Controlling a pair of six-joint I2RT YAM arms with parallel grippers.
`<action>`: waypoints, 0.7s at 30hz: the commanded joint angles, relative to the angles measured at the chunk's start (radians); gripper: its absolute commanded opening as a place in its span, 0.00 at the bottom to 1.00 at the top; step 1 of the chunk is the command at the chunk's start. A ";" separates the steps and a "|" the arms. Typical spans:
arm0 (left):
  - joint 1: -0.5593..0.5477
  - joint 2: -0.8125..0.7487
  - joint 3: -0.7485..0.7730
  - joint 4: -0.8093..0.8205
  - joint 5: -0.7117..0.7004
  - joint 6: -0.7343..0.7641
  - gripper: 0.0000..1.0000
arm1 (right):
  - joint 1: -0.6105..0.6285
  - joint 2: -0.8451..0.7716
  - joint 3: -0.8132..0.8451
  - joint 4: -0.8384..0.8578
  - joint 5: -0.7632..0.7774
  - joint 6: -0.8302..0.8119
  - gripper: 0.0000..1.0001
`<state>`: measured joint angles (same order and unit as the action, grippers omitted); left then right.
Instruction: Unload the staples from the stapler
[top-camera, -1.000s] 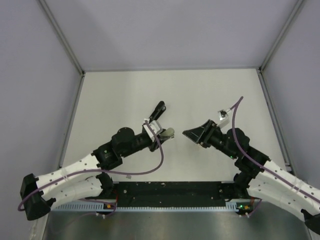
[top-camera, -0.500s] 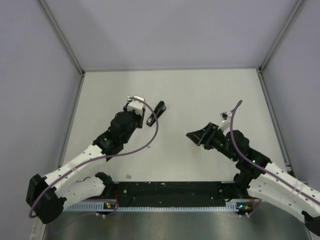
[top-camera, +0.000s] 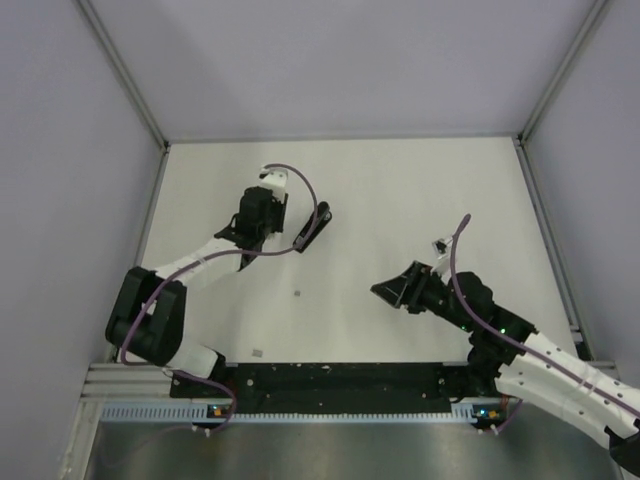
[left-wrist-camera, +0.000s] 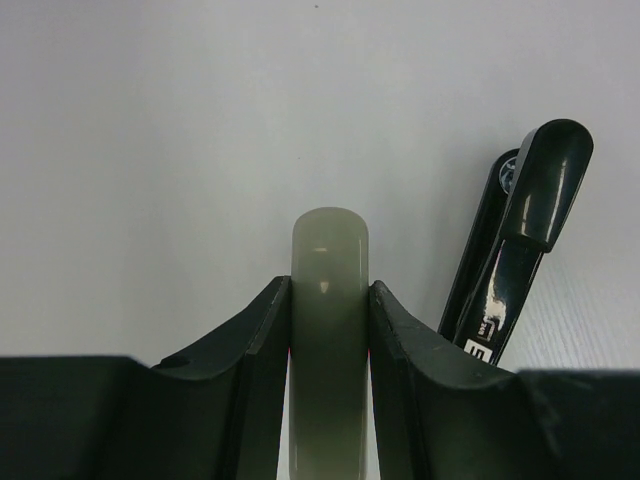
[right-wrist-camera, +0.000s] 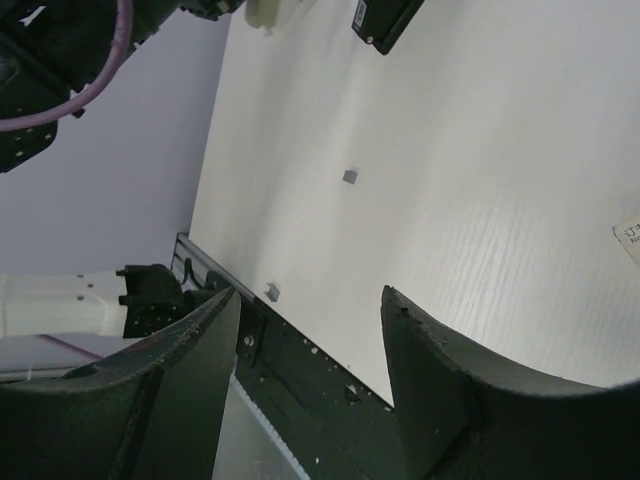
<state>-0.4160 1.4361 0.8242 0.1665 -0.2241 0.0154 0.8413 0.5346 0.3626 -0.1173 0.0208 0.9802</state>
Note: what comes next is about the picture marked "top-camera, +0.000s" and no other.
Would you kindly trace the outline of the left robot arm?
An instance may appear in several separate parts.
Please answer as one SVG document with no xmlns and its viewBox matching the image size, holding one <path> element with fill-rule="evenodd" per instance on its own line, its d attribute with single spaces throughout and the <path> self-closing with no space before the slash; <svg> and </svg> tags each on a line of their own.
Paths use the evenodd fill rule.
<svg viewBox="0 0 640 480">
<path fill-rule="evenodd" d="M 227 382 L 223 355 L 188 336 L 187 301 L 250 265 L 268 238 L 283 231 L 287 200 L 284 187 L 249 187 L 230 223 L 204 246 L 162 267 L 130 269 L 106 340 L 155 366 L 192 375 L 192 384 L 205 396 L 220 394 Z"/>
</svg>

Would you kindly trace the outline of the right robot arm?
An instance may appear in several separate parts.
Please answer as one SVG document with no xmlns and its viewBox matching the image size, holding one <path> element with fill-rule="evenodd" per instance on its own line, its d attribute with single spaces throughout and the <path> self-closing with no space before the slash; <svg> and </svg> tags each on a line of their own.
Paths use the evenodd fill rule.
<svg viewBox="0 0 640 480">
<path fill-rule="evenodd" d="M 476 394 L 497 391 L 574 426 L 622 469 L 639 473 L 639 391 L 554 344 L 533 324 L 495 303 L 473 272 L 449 280 L 413 262 L 371 292 L 395 309 L 430 312 L 468 333 L 466 380 Z"/>
</svg>

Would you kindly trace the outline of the black stapler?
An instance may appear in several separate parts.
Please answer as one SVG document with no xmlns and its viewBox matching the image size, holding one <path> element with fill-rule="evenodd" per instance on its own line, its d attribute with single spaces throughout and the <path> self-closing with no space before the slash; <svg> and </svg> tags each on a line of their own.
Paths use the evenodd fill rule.
<svg viewBox="0 0 640 480">
<path fill-rule="evenodd" d="M 303 253 L 331 220 L 332 211 L 329 204 L 321 201 L 317 206 L 317 212 L 311 214 L 293 242 L 294 250 Z"/>
</svg>

